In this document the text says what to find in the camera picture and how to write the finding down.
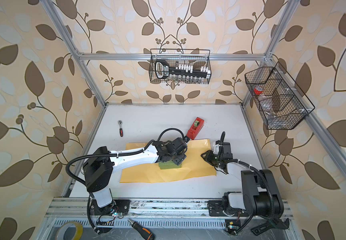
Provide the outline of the green gift box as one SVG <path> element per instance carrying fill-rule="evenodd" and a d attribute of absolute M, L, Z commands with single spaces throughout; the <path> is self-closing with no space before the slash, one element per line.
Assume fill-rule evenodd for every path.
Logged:
<path fill-rule="evenodd" d="M 161 170 L 170 170 L 170 169 L 179 169 L 182 167 L 182 164 L 176 165 L 173 161 L 168 161 L 168 162 L 159 162 L 158 166 Z"/>

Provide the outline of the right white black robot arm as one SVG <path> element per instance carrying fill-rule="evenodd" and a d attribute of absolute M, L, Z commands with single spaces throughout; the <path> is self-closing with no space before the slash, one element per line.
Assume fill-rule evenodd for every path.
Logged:
<path fill-rule="evenodd" d="M 273 173 L 270 170 L 258 170 L 251 164 L 234 159 L 231 144 L 225 142 L 225 136 L 226 133 L 222 132 L 220 140 L 215 142 L 214 150 L 203 153 L 202 158 L 215 170 L 226 175 L 236 175 L 237 172 L 241 175 L 242 192 L 224 193 L 222 205 L 214 209 L 222 209 L 222 213 L 230 217 L 242 212 L 249 216 L 239 227 L 235 224 L 228 225 L 226 231 L 229 235 L 237 236 L 253 217 L 267 220 L 264 224 L 251 229 L 255 236 L 270 229 L 287 230 L 290 220 L 281 220 L 284 203 Z"/>

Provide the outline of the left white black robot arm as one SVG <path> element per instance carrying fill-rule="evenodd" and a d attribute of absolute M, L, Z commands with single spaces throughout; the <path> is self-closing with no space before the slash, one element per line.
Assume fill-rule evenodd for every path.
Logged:
<path fill-rule="evenodd" d="M 80 156 L 69 161 L 65 167 L 66 173 L 83 184 L 89 193 L 87 219 L 93 230 L 98 235 L 102 233 L 91 219 L 91 199 L 96 201 L 100 209 L 109 206 L 112 211 L 116 211 L 108 186 L 112 173 L 138 165 L 169 161 L 178 166 L 186 158 L 190 140 L 181 130 L 169 128 L 164 130 L 157 140 L 150 140 L 143 148 L 109 151 L 107 147 L 100 147 L 91 155 Z"/>

